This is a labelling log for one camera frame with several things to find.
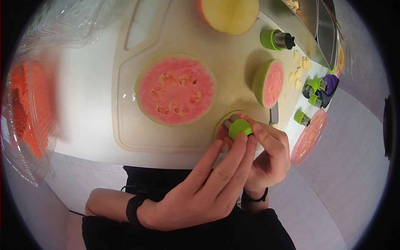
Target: green plastic cap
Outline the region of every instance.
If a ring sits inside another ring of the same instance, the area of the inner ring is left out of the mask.
[[[297,110],[296,113],[294,114],[294,120],[301,125],[301,119],[306,115],[306,113]]]
[[[232,140],[235,140],[236,136],[240,132],[245,133],[247,136],[253,133],[251,129],[251,124],[248,123],[245,119],[238,119],[234,121],[228,130],[229,137],[232,138]]]
[[[336,65],[333,66],[333,70],[328,70],[329,74],[333,74],[333,72],[337,69],[338,67]]]
[[[269,50],[276,50],[276,51],[282,51],[283,49],[278,48],[275,46],[274,41],[272,37],[274,36],[275,33],[282,32],[281,30],[275,29],[275,30],[264,30],[260,34],[260,41],[261,44],[264,46],[264,48],[267,48]]]
[[[318,96],[316,94],[313,94],[308,99],[308,103],[311,104],[312,106],[315,106],[315,101],[317,100],[317,98],[318,98]]]
[[[315,93],[318,90],[319,84],[321,82],[321,79],[319,79],[320,81],[318,82],[316,80],[316,78],[314,79],[310,79],[306,82],[306,85],[310,85],[313,89],[313,93]]]

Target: wrist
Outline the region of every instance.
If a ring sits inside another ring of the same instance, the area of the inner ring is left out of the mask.
[[[246,194],[252,198],[253,200],[258,200],[260,199],[264,193],[265,193],[265,188],[261,188],[261,189],[255,189],[255,190],[248,190],[248,189],[244,189],[244,191],[246,192]]]
[[[156,229],[155,227],[155,221],[152,213],[152,210],[156,206],[156,202],[146,199],[143,201],[143,204],[140,205],[136,211],[136,215],[138,217],[138,220],[142,226],[144,226],[147,229]]]

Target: white countertop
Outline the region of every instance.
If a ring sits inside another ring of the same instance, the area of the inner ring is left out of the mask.
[[[202,154],[155,154],[129,152],[120,148],[113,136],[111,81],[114,52],[121,21],[116,18],[98,42],[81,49],[63,48],[57,85],[59,138],[55,151],[97,162],[148,168],[191,169]],[[308,77],[323,77],[327,69],[313,62]],[[311,117],[318,108],[302,95],[293,110]],[[290,119],[284,131],[290,151],[303,126]]]

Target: finger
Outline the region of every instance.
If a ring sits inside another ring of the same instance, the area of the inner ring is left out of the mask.
[[[282,154],[286,154],[285,146],[261,127],[258,122],[253,119],[249,119],[248,122],[252,125],[253,134],[257,141],[270,156],[281,156]]]
[[[249,136],[246,145],[246,152],[240,162],[238,169],[233,175],[230,182],[218,194],[217,202],[226,204],[231,200],[235,200],[240,195],[244,184],[246,183],[250,169],[253,164],[254,155],[256,154],[257,140],[254,136]]]
[[[228,145],[229,149],[233,146],[233,140],[229,136],[224,138],[224,144]]]
[[[200,191],[201,195],[213,197],[214,199],[217,197],[221,190],[228,184],[242,161],[246,152],[246,143],[247,136],[243,132],[240,132],[236,136],[232,149],[210,174],[206,184]]]
[[[285,132],[273,128],[265,123],[259,122],[262,128],[264,128],[272,137],[280,141],[286,148],[286,170],[290,168],[290,153],[289,153],[289,139]]]
[[[188,177],[180,184],[189,194],[195,194],[210,175],[210,171],[221,152],[223,142],[216,140],[206,151]]]

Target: black wristband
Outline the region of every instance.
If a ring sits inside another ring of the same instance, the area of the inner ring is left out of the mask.
[[[126,217],[128,218],[129,222],[136,228],[136,229],[146,229],[138,220],[138,207],[141,206],[146,200],[147,197],[143,195],[136,195],[128,201],[128,205],[126,206]]]
[[[250,198],[250,196],[246,193],[245,190],[243,190],[243,194],[242,194],[242,202],[246,203],[246,202],[265,202],[265,198],[267,197],[268,194],[268,188],[265,188],[265,192],[262,195],[262,197],[258,200],[253,200],[252,198]]]

